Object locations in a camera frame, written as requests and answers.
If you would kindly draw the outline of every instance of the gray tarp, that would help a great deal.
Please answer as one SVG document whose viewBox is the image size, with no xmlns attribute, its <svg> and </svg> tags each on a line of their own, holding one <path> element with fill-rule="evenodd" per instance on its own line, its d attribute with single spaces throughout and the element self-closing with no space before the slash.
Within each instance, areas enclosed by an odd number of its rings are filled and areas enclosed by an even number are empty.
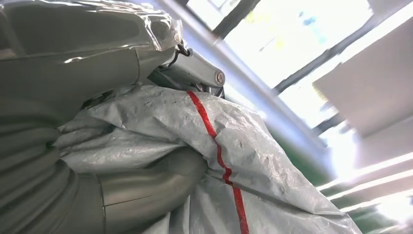
<svg viewBox="0 0 413 234">
<path fill-rule="evenodd" d="M 79 172 L 141 168 L 189 145 L 208 172 L 186 203 L 145 234 L 358 234 L 308 182 L 261 117 L 206 93 L 155 86 L 118 91 L 60 128 Z"/>
</svg>

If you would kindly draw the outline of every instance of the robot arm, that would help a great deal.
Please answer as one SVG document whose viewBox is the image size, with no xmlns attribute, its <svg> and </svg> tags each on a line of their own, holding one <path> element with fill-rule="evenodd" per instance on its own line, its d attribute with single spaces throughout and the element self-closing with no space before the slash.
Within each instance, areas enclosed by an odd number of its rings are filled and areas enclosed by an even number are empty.
<svg viewBox="0 0 413 234">
<path fill-rule="evenodd" d="M 194 150 L 172 152 L 151 168 L 94 175 L 74 172 L 52 146 L 56 128 L 84 101 L 146 78 L 174 46 L 123 48 L 148 38 L 143 20 L 113 10 L 119 5 L 0 6 L 0 50 L 11 51 L 0 53 L 0 234 L 122 233 L 182 204 L 207 169 Z M 168 30 L 152 32 L 168 37 Z"/>
</svg>

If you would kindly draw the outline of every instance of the plastic wrap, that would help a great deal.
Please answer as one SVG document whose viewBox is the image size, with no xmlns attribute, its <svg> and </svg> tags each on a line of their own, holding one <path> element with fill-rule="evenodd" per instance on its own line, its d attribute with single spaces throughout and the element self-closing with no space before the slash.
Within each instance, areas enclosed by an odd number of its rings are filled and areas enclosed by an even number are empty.
<svg viewBox="0 0 413 234">
<path fill-rule="evenodd" d="M 56 145 L 78 171 L 139 168 L 183 145 L 205 157 L 208 172 L 186 203 L 144 234 L 360 233 L 292 165 L 259 115 L 223 99 L 136 86 L 60 130 Z"/>
<path fill-rule="evenodd" d="M 167 50 L 182 23 L 150 4 L 111 0 L 0 2 L 0 60 L 124 48 Z"/>
</svg>

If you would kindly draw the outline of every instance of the red stripe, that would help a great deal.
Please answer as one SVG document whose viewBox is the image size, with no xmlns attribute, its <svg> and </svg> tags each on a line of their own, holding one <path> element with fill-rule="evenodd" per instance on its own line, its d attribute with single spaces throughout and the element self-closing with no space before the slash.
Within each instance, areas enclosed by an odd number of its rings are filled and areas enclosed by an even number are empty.
<svg viewBox="0 0 413 234">
<path fill-rule="evenodd" d="M 205 110 L 199 98 L 192 91 L 187 91 L 187 93 L 190 96 L 192 102 L 194 103 L 196 109 L 198 110 L 198 113 L 201 116 L 202 121 L 204 122 L 204 125 L 206 127 L 206 131 L 212 137 L 212 140 L 214 141 L 214 143 L 217 145 L 218 164 L 225 170 L 225 173 L 222 176 L 222 179 L 224 179 L 226 184 L 229 184 L 230 186 L 232 186 L 232 182 L 229 180 L 229 177 L 232 174 L 232 170 L 225 165 L 222 159 L 222 147 L 215 140 L 217 133 L 212 127 L 211 122 L 209 121 L 207 111 Z M 243 196 L 241 194 L 241 190 L 239 188 L 235 188 L 232 186 L 232 191 L 234 193 L 235 207 L 237 209 L 238 218 L 240 220 L 241 234 L 249 234 L 249 228 L 248 228 L 248 223 L 247 223 L 246 216 L 245 216 L 245 208 L 244 208 Z"/>
</svg>

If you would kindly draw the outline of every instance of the metal bolt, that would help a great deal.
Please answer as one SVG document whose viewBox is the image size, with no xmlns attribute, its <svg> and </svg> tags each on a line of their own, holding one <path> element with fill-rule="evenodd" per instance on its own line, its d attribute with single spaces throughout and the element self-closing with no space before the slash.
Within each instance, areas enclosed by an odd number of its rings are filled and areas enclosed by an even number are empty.
<svg viewBox="0 0 413 234">
<path fill-rule="evenodd" d="M 225 74 L 221 70 L 215 72 L 215 83 L 219 86 L 225 83 Z"/>
</svg>

